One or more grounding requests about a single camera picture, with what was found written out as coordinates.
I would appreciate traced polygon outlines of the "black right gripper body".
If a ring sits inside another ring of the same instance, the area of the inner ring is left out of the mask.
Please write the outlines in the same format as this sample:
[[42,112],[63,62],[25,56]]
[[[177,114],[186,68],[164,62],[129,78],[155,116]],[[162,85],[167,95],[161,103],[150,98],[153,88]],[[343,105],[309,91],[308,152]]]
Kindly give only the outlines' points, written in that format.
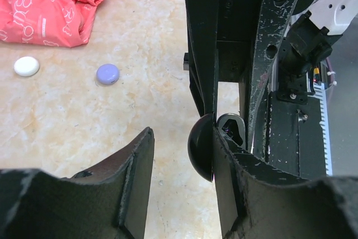
[[219,80],[238,82],[251,62],[262,0],[219,0]]

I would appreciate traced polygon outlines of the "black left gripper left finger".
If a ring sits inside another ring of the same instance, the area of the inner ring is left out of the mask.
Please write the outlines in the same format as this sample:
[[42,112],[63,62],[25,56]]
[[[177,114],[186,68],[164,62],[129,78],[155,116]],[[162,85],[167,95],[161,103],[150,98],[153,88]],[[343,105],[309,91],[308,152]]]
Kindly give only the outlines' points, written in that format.
[[143,238],[154,157],[145,128],[103,161],[58,178],[1,170],[2,238]]

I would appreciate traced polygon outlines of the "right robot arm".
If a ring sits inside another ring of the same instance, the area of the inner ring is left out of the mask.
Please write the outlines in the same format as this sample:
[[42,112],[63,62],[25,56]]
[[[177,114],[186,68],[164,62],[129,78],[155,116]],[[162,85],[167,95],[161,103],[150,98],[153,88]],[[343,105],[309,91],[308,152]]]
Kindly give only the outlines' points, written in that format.
[[184,65],[201,120],[190,154],[212,150],[218,83],[240,86],[244,144],[255,141],[267,86],[278,100],[306,105],[314,68],[332,52],[357,14],[357,0],[185,0],[188,52]]

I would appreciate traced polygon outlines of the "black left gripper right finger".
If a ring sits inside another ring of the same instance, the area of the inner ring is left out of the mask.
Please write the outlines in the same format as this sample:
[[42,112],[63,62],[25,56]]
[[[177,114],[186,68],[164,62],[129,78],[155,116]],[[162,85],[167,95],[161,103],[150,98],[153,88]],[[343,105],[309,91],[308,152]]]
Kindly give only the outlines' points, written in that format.
[[213,131],[214,179],[224,238],[356,238],[357,178],[305,180]]

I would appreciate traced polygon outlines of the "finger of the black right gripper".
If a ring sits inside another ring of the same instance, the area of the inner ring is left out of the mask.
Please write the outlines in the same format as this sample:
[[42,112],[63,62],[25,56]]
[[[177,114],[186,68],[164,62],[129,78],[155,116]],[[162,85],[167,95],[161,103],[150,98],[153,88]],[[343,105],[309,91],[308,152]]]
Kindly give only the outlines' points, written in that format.
[[190,91],[199,115],[214,115],[218,95],[219,0],[185,0],[185,5]]
[[252,151],[259,106],[297,0],[260,0],[246,89],[246,144]]

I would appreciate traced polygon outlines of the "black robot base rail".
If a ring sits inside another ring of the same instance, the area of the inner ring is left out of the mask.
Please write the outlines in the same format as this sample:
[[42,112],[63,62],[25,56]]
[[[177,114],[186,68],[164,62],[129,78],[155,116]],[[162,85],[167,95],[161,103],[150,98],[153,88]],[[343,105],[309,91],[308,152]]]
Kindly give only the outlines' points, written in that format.
[[264,92],[251,152],[269,165],[304,179],[332,176],[326,92],[315,86],[306,104]]

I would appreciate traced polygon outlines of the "black round charging case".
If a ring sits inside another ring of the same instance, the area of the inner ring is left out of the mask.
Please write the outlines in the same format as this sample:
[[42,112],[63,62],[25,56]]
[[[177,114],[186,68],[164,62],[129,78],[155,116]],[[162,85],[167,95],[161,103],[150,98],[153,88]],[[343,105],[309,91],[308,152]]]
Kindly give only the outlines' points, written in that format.
[[239,149],[246,149],[246,126],[237,114],[226,113],[214,121],[213,114],[202,116],[190,131],[187,150],[195,171],[205,180],[213,180],[214,137],[220,134]]

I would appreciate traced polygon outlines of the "purple charging case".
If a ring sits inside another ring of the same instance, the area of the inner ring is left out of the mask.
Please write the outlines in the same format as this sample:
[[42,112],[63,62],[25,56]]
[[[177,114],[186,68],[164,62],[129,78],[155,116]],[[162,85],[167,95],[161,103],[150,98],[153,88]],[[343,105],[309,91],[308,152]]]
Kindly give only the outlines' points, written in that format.
[[118,81],[119,77],[118,67],[109,63],[101,65],[96,72],[96,79],[103,85],[112,85]]

